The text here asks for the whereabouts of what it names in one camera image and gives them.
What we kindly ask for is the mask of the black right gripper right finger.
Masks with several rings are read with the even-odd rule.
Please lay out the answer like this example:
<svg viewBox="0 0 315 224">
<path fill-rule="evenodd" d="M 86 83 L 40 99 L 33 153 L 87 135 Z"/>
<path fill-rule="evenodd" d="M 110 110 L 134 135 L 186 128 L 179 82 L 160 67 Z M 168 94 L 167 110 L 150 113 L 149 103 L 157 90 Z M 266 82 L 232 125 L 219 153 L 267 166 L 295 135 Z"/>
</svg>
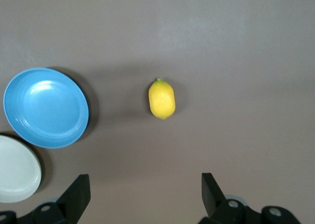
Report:
<svg viewBox="0 0 315 224">
<path fill-rule="evenodd" d="M 201 224 L 299 224 L 287 209 L 265 206 L 256 212 L 235 198 L 226 198 L 211 173 L 201 175 L 202 201 L 207 212 Z"/>
</svg>

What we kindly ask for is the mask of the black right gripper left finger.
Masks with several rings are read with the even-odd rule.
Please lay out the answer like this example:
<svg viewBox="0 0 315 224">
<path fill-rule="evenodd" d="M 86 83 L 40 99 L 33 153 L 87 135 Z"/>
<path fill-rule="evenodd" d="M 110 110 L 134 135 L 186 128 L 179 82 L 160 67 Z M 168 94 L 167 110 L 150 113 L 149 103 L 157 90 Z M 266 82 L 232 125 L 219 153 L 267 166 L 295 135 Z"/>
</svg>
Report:
<svg viewBox="0 0 315 224">
<path fill-rule="evenodd" d="M 17 217 L 14 211 L 1 211 L 2 224 L 76 224 L 91 200 L 90 178 L 79 175 L 55 202 L 46 202 L 30 213 Z"/>
</svg>

